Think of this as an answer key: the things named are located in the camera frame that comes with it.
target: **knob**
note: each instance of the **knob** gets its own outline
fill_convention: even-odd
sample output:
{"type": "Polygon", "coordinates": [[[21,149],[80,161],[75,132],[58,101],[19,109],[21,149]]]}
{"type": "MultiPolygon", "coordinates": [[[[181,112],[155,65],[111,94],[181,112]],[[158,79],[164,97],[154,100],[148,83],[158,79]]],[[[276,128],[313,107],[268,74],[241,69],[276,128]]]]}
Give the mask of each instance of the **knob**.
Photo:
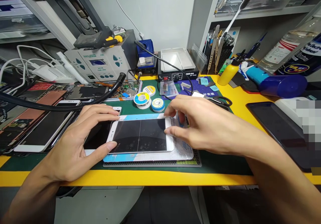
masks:
{"type": "Polygon", "coordinates": [[[175,81],[180,80],[180,76],[179,76],[179,75],[174,75],[173,79],[174,79],[175,81]]]}

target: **yellow desk edge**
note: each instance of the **yellow desk edge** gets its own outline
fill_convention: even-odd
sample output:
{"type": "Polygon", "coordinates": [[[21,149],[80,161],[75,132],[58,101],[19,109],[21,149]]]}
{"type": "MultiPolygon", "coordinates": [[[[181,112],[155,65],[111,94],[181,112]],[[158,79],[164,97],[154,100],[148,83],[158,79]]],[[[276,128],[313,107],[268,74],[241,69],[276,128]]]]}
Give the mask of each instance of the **yellow desk edge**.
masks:
{"type": "MultiPolygon", "coordinates": [[[[211,75],[214,82],[218,76],[211,75]]],[[[142,77],[142,80],[156,79],[157,76],[142,77]]],[[[262,126],[246,108],[247,103],[270,101],[259,94],[248,94],[241,87],[231,88],[218,86],[223,96],[228,97],[233,105],[231,109],[235,115],[248,121],[252,125],[264,131],[262,126]]],[[[0,166],[10,157],[0,156],[0,166]]],[[[21,186],[29,172],[0,172],[0,187],[21,186]]],[[[305,176],[315,185],[321,184],[321,176],[305,176]]],[[[65,183],[67,186],[233,186],[254,185],[253,176],[228,175],[228,174],[200,174],[181,173],[168,171],[111,171],[92,170],[88,171],[78,180],[65,183]]]]}

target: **scissors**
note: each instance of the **scissors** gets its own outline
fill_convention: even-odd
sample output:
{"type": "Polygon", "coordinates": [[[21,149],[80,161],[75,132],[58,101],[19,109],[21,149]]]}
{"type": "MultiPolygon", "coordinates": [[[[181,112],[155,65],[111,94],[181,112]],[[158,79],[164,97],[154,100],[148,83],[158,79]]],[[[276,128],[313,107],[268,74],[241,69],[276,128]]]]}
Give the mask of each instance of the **scissors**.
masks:
{"type": "MultiPolygon", "coordinates": [[[[183,90],[186,90],[187,92],[192,93],[190,90],[188,90],[186,88],[183,88],[183,90]]],[[[224,96],[214,96],[214,97],[204,96],[204,98],[209,100],[209,101],[211,101],[212,103],[218,105],[219,107],[227,110],[227,111],[229,111],[228,107],[230,107],[233,104],[232,101],[229,98],[224,97],[224,96]]]]}

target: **black phone screen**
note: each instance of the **black phone screen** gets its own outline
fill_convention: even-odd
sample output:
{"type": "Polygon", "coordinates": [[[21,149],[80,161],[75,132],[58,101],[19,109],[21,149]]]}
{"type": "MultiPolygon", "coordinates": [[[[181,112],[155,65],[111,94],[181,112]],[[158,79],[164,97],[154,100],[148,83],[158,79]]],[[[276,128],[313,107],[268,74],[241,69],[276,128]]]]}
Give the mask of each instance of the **black phone screen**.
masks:
{"type": "MultiPolygon", "coordinates": [[[[76,106],[76,103],[58,103],[57,106],[76,106]]],[[[49,112],[21,142],[22,145],[46,145],[70,112],[49,112]]]]}
{"type": "Polygon", "coordinates": [[[106,143],[112,121],[101,121],[91,129],[84,143],[84,149],[97,149],[106,143]]]}
{"type": "Polygon", "coordinates": [[[165,119],[119,121],[110,153],[167,151],[165,119]]]}
{"type": "Polygon", "coordinates": [[[303,171],[311,172],[313,151],[305,142],[302,128],[272,102],[250,103],[246,106],[296,164],[303,171]]]}

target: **green workbench mat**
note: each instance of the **green workbench mat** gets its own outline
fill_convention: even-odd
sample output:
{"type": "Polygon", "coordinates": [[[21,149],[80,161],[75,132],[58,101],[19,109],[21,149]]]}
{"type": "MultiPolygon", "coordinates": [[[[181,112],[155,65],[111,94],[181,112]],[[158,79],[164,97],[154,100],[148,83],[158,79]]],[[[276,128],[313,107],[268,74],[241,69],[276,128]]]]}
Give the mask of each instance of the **green workbench mat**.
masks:
{"type": "MultiPolygon", "coordinates": [[[[144,80],[143,87],[152,85],[156,87],[156,93],[152,99],[160,98],[157,90],[157,80],[144,80]]],[[[106,102],[111,106],[122,107],[122,115],[131,114],[151,114],[154,113],[150,108],[138,109],[133,101],[113,101],[106,102]]],[[[26,157],[11,157],[2,167],[0,171],[31,171],[45,155],[30,154],[26,157]]],[[[137,171],[173,171],[185,173],[213,173],[213,174],[234,174],[234,175],[252,175],[252,172],[243,157],[233,155],[217,155],[207,151],[200,151],[202,167],[107,167],[104,168],[102,162],[92,167],[92,170],[137,170],[137,171]]]]}

